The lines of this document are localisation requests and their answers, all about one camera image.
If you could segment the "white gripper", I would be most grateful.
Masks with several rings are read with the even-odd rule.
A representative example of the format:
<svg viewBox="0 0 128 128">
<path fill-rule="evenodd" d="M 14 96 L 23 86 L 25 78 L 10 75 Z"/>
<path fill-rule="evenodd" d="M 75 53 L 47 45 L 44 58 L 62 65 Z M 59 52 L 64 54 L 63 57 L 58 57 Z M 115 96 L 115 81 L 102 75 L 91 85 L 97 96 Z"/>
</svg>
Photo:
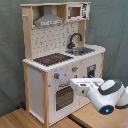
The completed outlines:
<svg viewBox="0 0 128 128">
<path fill-rule="evenodd" d="M 101 78 L 72 78 L 70 80 L 71 88 L 76 92 L 77 95 L 86 97 L 87 92 L 91 88 L 98 88 L 104 80 Z"/>
</svg>

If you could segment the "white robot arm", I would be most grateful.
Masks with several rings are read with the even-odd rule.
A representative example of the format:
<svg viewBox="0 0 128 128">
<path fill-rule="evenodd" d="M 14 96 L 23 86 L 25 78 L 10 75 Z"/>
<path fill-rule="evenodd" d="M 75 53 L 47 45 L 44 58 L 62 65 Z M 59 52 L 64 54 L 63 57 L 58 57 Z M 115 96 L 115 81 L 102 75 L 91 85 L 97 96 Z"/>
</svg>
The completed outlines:
<svg viewBox="0 0 128 128">
<path fill-rule="evenodd" d="M 120 80 L 73 78 L 70 85 L 77 95 L 87 97 L 100 114 L 108 115 L 114 109 L 128 108 L 128 87 Z"/>
</svg>

